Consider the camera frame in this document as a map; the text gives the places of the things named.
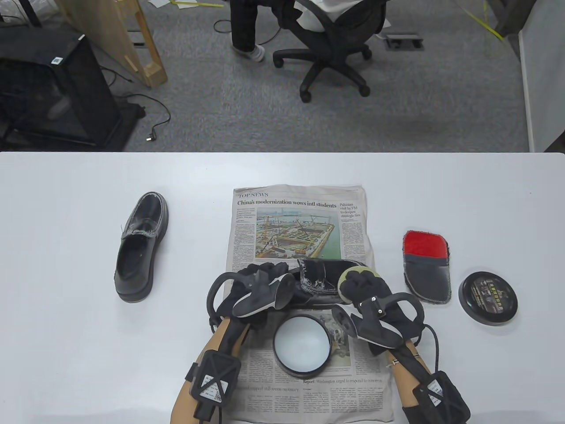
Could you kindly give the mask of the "person's left hand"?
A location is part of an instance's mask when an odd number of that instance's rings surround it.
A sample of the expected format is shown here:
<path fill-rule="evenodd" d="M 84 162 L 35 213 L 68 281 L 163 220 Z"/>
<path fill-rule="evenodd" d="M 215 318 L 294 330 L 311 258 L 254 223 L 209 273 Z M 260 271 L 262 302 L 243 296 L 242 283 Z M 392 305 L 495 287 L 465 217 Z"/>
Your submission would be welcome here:
<path fill-rule="evenodd" d="M 226 281 L 232 281 L 228 296 L 214 308 L 216 293 Z M 238 272 L 219 275 L 207 295 L 206 309 L 212 331 L 225 318 L 261 327 L 266 324 L 268 311 L 284 309 L 294 296 L 296 278 L 284 263 L 250 264 Z"/>

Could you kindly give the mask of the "person's right hand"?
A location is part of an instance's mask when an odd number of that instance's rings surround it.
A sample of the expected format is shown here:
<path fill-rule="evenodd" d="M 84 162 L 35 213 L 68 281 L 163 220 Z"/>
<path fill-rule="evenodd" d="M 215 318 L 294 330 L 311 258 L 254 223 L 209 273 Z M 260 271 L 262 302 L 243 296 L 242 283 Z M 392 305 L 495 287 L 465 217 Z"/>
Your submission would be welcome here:
<path fill-rule="evenodd" d="M 343 302 L 331 308 L 333 319 L 349 337 L 369 343 L 375 355 L 421 336 L 422 303 L 405 291 L 392 293 L 370 268 L 347 269 L 339 279 L 338 293 Z"/>

